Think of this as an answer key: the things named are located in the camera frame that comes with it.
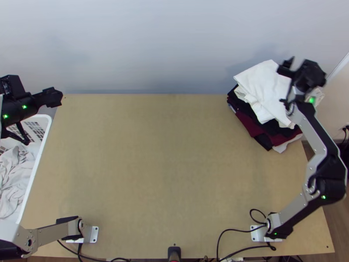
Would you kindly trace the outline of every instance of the black cable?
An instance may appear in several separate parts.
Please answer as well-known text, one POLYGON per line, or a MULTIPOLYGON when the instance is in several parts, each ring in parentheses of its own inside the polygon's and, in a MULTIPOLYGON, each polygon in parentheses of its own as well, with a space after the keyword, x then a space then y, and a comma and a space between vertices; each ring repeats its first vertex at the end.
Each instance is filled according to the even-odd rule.
MULTIPOLYGON (((66 250, 68 250, 69 252, 71 252, 71 253, 77 255, 78 258, 79 258, 79 261, 81 261, 81 258, 85 258, 85 259, 89 259, 89 260, 96 261, 96 262, 106 262, 105 260, 94 259, 94 258, 85 256, 85 255, 81 255, 81 254, 79 253, 79 249, 78 249, 78 253, 77 253, 77 252, 75 252, 75 251, 73 251, 73 250, 67 248, 67 247, 66 247, 65 245, 63 245, 59 240, 57 240, 57 242, 58 242, 64 249, 66 249, 66 250)), ((114 259, 112 259, 111 261, 115 261, 115 260, 118 260, 118 259, 119 259, 119 260, 123 260, 123 261, 125 261, 125 262, 131 262, 130 259, 124 259, 124 258, 114 258, 114 259)))
POLYGON ((260 222, 260 221, 258 221, 258 220, 256 220, 256 219, 254 219, 253 216, 252 216, 252 211, 257 211, 257 212, 261 213, 261 214, 263 215, 264 218, 267 218, 267 217, 265 216, 265 214, 264 214, 262 211, 260 211, 259 209, 256 209, 256 208, 252 208, 252 209, 250 210, 250 217, 252 218, 252 220, 253 220, 254 222, 256 222, 256 223, 258 223, 258 224, 267 225, 265 222, 260 222))
POLYGON ((348 140, 346 142, 346 147, 344 148, 344 151, 347 149, 348 144, 349 144, 349 135, 348 135, 348 140))
POLYGON ((219 235, 218 241, 217 241, 217 248, 216 248, 216 259, 217 259, 217 262, 221 262, 222 260, 228 259, 228 258, 232 257, 233 255, 236 255, 236 254, 238 254, 238 253, 240 253, 240 252, 243 252, 243 251, 246 251, 246 250, 250 250, 250 249, 255 249, 255 248, 270 248, 270 249, 273 250, 273 251, 276 250, 276 247, 270 245, 270 243, 267 242, 267 245, 261 245, 261 246, 253 246, 253 247, 243 248, 243 249, 240 249, 240 250, 238 250, 238 251, 236 251, 236 252, 233 252, 233 253, 227 255, 226 257, 224 257, 224 258, 222 258, 222 259, 219 259, 219 256, 218 256, 219 242, 220 242, 221 237, 223 236, 223 234, 224 234, 225 232, 228 232, 228 231, 236 231, 236 232, 242 232, 242 233, 250 233, 250 232, 252 232, 252 231, 255 231, 255 230, 257 230, 257 229, 260 229, 260 228, 263 228, 263 227, 266 227, 266 226, 267 226, 267 224, 266 224, 265 222, 261 222, 261 221, 258 221, 258 220, 256 220, 256 219, 254 219, 254 217, 252 216, 252 212, 253 212, 253 211, 257 211, 257 212, 261 213, 261 214, 264 216, 264 218, 267 218, 266 215, 265 215, 262 211, 253 208, 253 209, 250 210, 250 217, 252 218, 252 220, 253 220, 254 222, 256 222, 256 223, 258 223, 258 224, 261 224, 261 226, 256 227, 256 228, 251 229, 251 230, 240 230, 240 229, 234 229, 234 228, 229 228, 229 229, 224 230, 224 231, 219 235))
POLYGON ((300 256, 297 255, 297 258, 299 259, 300 262, 303 262, 300 256))
POLYGON ((342 128, 342 130, 344 131, 345 136, 344 136, 343 141, 340 143, 340 146, 342 146, 342 144, 343 144, 343 143, 344 143, 344 141, 346 140, 346 128, 342 128))
POLYGON ((78 260, 79 260, 79 262, 83 262, 82 259, 81 259, 81 256, 80 256, 82 244, 83 243, 79 243, 79 246, 78 246, 78 260))
POLYGON ((234 253, 231 253, 229 255, 227 255, 226 257, 222 258, 221 260, 217 260, 218 262, 222 261, 222 260, 225 260, 225 259, 228 259, 240 252, 243 252, 243 251, 246 251, 246 250, 250 250, 250 249, 255 249, 255 248, 270 248, 271 250, 275 251, 276 250, 276 247, 272 246, 269 242, 267 242, 267 245, 264 245, 264 246, 253 246, 253 247, 248 247, 248 248, 243 248, 243 249, 240 249, 234 253))

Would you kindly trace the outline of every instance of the wooden floor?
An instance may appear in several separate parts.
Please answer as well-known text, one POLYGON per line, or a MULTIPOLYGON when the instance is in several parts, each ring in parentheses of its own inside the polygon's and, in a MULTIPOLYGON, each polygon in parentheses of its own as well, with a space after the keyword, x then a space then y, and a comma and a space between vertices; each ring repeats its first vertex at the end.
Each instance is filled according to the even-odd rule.
MULTIPOLYGON (((304 144, 304 149, 307 158, 310 159, 313 155, 311 148, 307 144, 304 144)), ((349 261, 349 197, 339 203, 324 206, 323 208, 331 233, 333 245, 335 247, 335 253, 320 255, 301 255, 300 257, 304 262, 347 262, 349 261)), ((20 259, 18 262, 79 262, 78 259, 35 256, 32 256, 26 260, 27 261, 20 259)), ((142 261, 150 262, 152 260, 142 259, 142 261)), ((156 259, 154 261, 163 262, 164 260, 156 259)), ((194 262, 195 260, 185 259, 185 261, 194 262)))

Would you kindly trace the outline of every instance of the green led light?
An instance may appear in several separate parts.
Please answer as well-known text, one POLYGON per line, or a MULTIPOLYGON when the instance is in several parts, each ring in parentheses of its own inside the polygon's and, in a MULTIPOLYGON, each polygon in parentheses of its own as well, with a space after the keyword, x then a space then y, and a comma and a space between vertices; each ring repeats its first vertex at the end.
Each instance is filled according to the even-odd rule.
POLYGON ((315 97, 309 98, 309 103, 314 104, 315 103, 315 97))

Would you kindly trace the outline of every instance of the white wall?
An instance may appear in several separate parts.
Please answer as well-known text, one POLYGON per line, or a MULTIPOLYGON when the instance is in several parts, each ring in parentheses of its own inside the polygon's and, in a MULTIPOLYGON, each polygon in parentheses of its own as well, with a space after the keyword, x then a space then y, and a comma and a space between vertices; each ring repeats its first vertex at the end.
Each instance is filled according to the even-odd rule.
POLYGON ((318 119, 332 138, 343 139, 340 128, 349 124, 349 63, 327 83, 324 93, 317 108, 318 119))
MULTIPOLYGON (((349 51, 347 0, 2 0, 0 10, 0 75, 31 92, 227 93, 263 60, 295 55, 330 73, 349 51)), ((331 96, 319 109, 328 122, 322 108, 345 102, 331 96)))

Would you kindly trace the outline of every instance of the power outlet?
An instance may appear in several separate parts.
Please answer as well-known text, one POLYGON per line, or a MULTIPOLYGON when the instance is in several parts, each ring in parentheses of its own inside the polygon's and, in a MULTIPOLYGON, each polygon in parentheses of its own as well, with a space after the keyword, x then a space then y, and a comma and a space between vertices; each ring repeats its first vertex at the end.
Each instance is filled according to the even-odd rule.
POLYGON ((338 130, 343 130, 343 128, 345 128, 347 125, 349 125, 349 123, 346 123, 344 126, 342 126, 341 128, 339 128, 338 130))

